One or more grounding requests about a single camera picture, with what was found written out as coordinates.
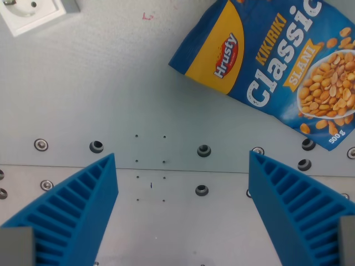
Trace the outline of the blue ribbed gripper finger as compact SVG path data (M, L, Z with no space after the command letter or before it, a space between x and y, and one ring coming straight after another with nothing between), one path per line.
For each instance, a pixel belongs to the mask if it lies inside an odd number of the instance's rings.
M353 202L253 151L248 188L282 265L340 265L338 222L354 214Z
M36 265L93 265L118 196L110 154L55 185L4 222L29 227Z

